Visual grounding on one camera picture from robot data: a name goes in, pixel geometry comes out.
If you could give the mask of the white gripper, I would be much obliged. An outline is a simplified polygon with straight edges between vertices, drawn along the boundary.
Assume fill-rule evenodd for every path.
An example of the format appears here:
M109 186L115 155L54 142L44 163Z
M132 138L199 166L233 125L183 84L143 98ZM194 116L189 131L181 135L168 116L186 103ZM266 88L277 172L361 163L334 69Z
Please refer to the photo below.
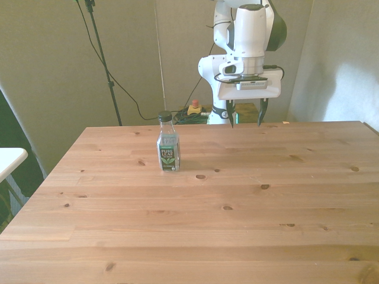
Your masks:
M281 93L281 78L282 70L279 69L264 71L260 79L221 83L217 96L220 100L227 100L226 110L232 128L234 127L233 114L235 113L233 100L261 98L257 122L260 126L268 108L268 98L277 98Z

